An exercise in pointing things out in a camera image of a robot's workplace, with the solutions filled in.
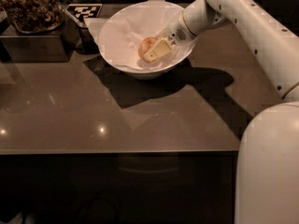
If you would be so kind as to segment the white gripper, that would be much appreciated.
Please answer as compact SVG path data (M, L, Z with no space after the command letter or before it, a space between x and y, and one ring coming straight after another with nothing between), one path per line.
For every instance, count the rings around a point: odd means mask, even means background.
M183 13L179 12L158 34L155 35L157 41L147 51L145 57L148 63L168 54L172 50L171 43L163 37L168 37L174 44L184 46L195 39L195 35L188 29Z

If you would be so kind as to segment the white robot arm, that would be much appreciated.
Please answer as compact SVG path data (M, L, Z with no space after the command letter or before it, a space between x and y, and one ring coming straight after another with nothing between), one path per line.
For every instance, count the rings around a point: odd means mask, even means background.
M280 99L249 123L235 177L234 224L299 224L299 37L254 0L195 0L139 46L156 61L229 21Z

